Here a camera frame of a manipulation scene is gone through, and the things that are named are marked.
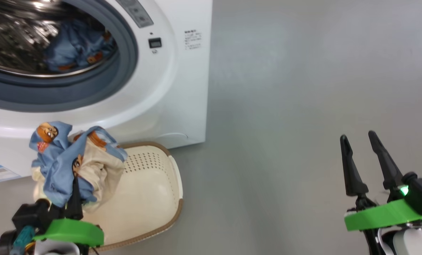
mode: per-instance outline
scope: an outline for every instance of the gray floor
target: gray floor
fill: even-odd
[[[366,255],[347,233],[339,136],[374,197],[367,132],[422,175],[422,0],[215,0],[207,141],[172,150],[169,231],[105,255]],[[0,234],[32,181],[0,184]]]

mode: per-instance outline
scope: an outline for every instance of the laundry basket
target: laundry basket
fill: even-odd
[[[124,146],[128,157],[114,197],[83,221],[104,231],[105,251],[130,245],[169,229],[178,219],[183,190],[178,166],[160,144]]]

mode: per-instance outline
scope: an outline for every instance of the crumpled garment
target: crumpled garment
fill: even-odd
[[[34,196],[63,207],[77,176],[83,209],[91,213],[113,196],[127,153],[99,126],[69,141],[71,130],[71,125],[51,121],[42,123],[33,133],[29,146],[38,152],[32,163],[32,177],[38,182]]]
[[[96,31],[78,19],[66,20],[44,52],[45,63],[51,71],[73,71],[98,62],[115,45],[109,32]]]

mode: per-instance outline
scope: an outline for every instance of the green bracket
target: green bracket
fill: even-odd
[[[416,213],[404,199],[400,199],[350,214],[345,217],[345,224],[348,231],[363,231],[417,220],[422,220],[422,215]]]
[[[86,221],[60,219],[53,220],[45,234],[33,238],[33,240],[43,239],[97,247],[104,244],[104,232],[96,225]]]

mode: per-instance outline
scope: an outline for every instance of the button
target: button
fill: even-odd
[[[160,38],[153,38],[148,40],[150,44],[150,49],[162,47],[162,41]]]

